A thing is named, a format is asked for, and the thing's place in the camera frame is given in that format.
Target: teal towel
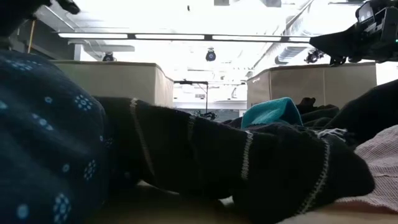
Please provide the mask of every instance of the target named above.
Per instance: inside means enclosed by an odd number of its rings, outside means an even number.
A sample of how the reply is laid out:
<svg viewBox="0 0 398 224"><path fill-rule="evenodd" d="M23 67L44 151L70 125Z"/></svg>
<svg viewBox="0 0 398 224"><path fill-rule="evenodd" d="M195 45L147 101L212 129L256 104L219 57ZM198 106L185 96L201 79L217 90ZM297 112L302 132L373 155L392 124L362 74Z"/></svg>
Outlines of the teal towel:
<svg viewBox="0 0 398 224"><path fill-rule="evenodd" d="M248 109L242 118L242 127L252 124L286 122L303 126L300 113L289 97L259 103Z"/></svg>

